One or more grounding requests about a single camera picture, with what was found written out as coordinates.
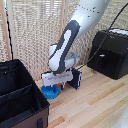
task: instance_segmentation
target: black fabric box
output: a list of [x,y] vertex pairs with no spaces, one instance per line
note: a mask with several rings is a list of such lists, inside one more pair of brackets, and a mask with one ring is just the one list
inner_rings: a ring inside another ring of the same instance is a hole
[[20,60],[0,62],[0,128],[47,128],[49,103]]
[[[96,52],[105,34],[105,30],[97,32],[89,58]],[[128,36],[109,32],[101,49],[87,66],[112,79],[128,74]]]

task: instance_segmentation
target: black bin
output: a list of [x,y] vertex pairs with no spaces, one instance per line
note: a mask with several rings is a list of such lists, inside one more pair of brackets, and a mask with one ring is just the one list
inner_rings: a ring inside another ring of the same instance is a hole
[[47,128],[49,103],[20,60],[0,62],[0,128]]
[[[96,52],[105,34],[105,30],[97,32],[89,58]],[[109,32],[101,49],[87,66],[112,79],[128,74],[128,36]]]

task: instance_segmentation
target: wooden floor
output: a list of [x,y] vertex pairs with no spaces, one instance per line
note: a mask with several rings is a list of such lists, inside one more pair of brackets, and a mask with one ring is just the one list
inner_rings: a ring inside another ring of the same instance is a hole
[[[128,103],[128,75],[112,80],[83,67],[79,90],[66,85],[48,100],[48,128],[110,128]],[[42,81],[36,82],[39,87]]]

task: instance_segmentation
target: black robot arm segment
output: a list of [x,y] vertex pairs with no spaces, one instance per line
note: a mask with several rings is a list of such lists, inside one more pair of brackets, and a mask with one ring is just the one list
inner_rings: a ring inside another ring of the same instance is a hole
[[77,21],[70,21],[63,34],[61,35],[60,41],[57,44],[53,54],[49,59],[49,67],[54,74],[61,74],[65,71],[65,57],[80,29],[80,25]]

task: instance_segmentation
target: black storage box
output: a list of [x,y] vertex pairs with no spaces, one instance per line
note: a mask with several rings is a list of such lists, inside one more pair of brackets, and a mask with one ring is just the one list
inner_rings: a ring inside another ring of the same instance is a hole
[[49,103],[20,60],[0,62],[0,128],[47,128]]
[[[96,52],[105,34],[106,31],[97,32],[89,58]],[[113,79],[126,75],[128,73],[128,36],[109,32],[101,49],[87,66]]]

